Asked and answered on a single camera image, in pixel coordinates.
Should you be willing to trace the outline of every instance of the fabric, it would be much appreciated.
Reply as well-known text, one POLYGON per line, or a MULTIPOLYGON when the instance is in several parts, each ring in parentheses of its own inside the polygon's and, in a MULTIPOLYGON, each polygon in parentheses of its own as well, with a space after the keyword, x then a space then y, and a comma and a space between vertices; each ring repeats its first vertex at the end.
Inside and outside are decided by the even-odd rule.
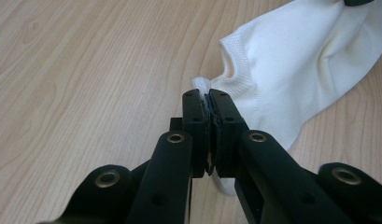
POLYGON ((220 40, 220 48, 223 74, 211 81, 197 77, 193 86, 201 93, 226 91, 250 129, 268 132, 288 149, 308 119, 378 60, 382 0, 358 7, 293 1, 241 26, 220 40))

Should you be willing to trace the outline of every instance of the white sock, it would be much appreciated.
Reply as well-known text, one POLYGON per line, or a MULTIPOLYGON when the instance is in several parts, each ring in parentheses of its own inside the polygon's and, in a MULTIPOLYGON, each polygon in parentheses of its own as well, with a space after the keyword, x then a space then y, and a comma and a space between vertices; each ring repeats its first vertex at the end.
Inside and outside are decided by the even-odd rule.
MULTIPOLYGON (((353 88, 382 53, 382 0, 297 0, 220 40, 224 73, 195 88, 226 91, 248 127, 288 149, 303 124, 353 88)), ((233 181, 225 180, 227 193, 233 181)))

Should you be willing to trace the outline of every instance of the wooden table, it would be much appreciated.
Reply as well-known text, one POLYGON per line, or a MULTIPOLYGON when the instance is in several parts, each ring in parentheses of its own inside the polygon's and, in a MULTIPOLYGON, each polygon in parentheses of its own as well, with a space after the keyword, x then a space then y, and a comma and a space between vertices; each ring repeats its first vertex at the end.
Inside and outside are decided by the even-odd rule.
MULTIPOLYGON (((223 68, 219 40, 288 1, 0 1, 0 223, 53 220, 105 164, 150 158, 194 77, 223 68)), ((382 57, 290 149, 382 183, 382 57)), ((194 180, 191 223, 247 223, 236 197, 194 180)))

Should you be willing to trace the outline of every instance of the wood grain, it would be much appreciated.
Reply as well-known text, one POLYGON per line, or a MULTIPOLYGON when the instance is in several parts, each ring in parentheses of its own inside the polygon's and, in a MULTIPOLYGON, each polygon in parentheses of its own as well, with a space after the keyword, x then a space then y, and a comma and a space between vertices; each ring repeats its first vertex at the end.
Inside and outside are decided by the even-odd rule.
MULTIPOLYGON (((287 2, 0 0, 0 223, 53 220, 93 169, 148 160, 191 80, 222 72, 219 40, 287 2)), ((290 154, 382 183, 382 57, 290 154)), ((193 183, 191 223, 247 223, 210 178, 193 183)))

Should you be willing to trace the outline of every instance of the brass grommet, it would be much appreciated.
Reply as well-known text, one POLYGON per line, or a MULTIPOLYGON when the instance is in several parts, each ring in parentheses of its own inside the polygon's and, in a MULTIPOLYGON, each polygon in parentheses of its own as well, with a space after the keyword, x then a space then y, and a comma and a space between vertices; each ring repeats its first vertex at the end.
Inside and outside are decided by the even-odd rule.
POLYGON ((105 171, 97 178, 95 178, 95 185, 98 188, 104 189, 104 188, 109 188, 114 186, 116 183, 118 183, 120 179, 120 174, 116 170, 110 170, 110 171, 105 171))
POLYGON ((359 185, 362 182, 359 176, 342 167, 332 169, 332 175, 336 179, 349 185, 359 185))
POLYGON ((167 136, 167 141, 171 143, 180 143, 185 140, 184 135, 179 133, 173 133, 167 136))
POLYGON ((251 133, 248 138, 251 140, 251 141, 254 141, 254 142, 258 142, 258 143, 261 143, 261 142, 264 142, 266 141, 266 136, 261 134, 261 133, 251 133))

